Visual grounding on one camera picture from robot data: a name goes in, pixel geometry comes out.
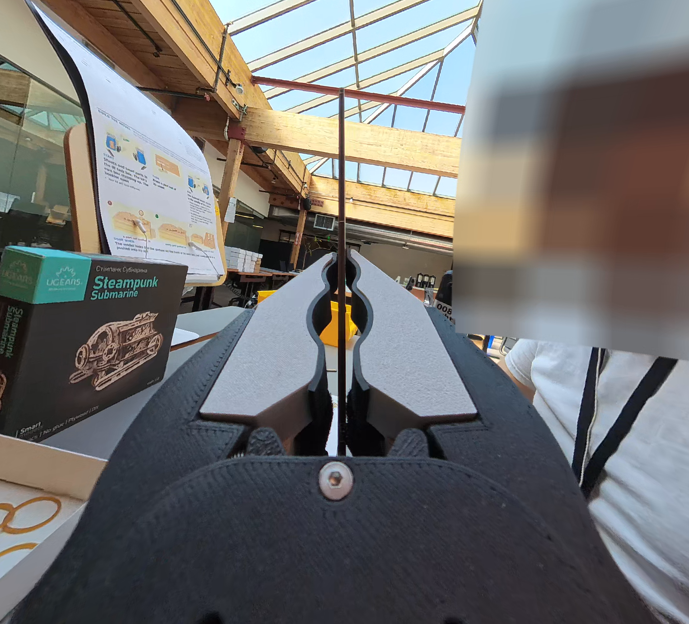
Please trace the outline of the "printed instruction sheet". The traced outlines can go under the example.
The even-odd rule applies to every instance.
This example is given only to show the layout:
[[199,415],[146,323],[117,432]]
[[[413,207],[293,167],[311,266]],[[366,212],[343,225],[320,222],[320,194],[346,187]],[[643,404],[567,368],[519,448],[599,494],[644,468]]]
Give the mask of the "printed instruction sheet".
[[218,281],[226,267],[201,150],[164,109],[26,3],[82,106],[107,253],[185,265],[192,284]]

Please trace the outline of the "thin plywood parts sheet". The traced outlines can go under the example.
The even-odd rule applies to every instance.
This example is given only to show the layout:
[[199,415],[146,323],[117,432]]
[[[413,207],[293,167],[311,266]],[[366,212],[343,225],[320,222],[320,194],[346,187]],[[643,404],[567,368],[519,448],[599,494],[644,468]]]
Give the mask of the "thin plywood parts sheet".
[[338,92],[338,456],[347,453],[345,89]]

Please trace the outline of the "black teal model kit box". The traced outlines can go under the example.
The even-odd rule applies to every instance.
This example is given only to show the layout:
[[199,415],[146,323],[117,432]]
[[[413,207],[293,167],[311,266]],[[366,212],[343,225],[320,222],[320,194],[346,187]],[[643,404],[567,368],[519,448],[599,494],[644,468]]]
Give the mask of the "black teal model kit box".
[[38,441],[159,382],[187,267],[8,246],[1,433]]

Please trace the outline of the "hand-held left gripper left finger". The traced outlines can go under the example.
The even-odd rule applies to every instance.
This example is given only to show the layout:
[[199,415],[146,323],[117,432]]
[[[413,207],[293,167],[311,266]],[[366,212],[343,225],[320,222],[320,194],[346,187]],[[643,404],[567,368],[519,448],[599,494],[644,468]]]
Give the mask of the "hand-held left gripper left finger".
[[272,428],[297,455],[326,455],[333,419],[324,344],[337,256],[257,305],[200,408],[204,419]]

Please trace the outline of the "white cardboard tray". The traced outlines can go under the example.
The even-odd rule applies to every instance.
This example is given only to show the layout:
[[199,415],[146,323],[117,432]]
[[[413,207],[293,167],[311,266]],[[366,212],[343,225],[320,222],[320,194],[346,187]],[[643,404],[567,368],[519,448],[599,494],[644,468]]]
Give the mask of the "white cardboard tray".
[[59,516],[44,528],[33,550],[1,558],[1,615],[11,611],[35,586],[76,527],[104,459],[1,436],[1,502],[57,497]]

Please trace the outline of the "yellow plastic bin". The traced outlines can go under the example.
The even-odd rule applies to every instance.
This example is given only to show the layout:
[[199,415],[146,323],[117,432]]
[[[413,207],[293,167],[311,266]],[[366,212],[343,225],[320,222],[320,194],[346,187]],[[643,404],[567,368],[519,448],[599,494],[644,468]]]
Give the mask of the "yellow plastic bin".
[[[267,299],[270,295],[275,293],[276,290],[264,290],[257,292],[257,303],[261,303],[263,300]],[[331,301],[331,321],[320,333],[320,338],[324,344],[330,346],[338,345],[338,302]],[[356,335],[357,326],[354,323],[351,316],[351,292],[349,289],[346,290],[346,316],[344,320],[345,324],[345,336],[347,341]]]

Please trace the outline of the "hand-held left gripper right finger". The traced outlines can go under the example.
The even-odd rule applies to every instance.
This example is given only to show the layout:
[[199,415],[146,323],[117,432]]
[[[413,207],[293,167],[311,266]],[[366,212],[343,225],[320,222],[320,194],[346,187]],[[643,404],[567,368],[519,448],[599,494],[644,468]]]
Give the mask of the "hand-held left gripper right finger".
[[384,455],[404,429],[475,419],[477,409],[425,305],[353,250],[346,277],[361,331],[347,397],[351,453]]

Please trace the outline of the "wooden sheet stand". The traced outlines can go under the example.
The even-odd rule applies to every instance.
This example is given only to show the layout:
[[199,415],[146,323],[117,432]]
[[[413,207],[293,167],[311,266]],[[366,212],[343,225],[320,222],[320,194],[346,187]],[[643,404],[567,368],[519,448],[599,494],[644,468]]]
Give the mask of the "wooden sheet stand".
[[99,229],[97,187],[94,186],[88,135],[88,126],[81,123],[71,127],[64,137],[74,250],[109,256],[107,240]]

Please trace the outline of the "person in white shirt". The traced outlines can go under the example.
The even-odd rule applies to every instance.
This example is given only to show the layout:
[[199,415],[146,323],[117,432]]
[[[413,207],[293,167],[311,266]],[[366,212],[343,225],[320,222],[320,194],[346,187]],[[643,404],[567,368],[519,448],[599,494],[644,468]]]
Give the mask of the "person in white shirt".
[[664,623],[688,622],[688,362],[519,339],[504,369],[534,404],[578,483],[652,369],[672,370],[591,489],[607,549]]

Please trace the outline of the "stack of white boxes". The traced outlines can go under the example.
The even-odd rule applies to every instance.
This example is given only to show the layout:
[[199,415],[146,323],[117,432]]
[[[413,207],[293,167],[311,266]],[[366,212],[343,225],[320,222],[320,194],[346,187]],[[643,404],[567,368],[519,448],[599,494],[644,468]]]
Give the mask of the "stack of white boxes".
[[227,267],[241,273],[258,273],[263,255],[237,247],[225,247]]

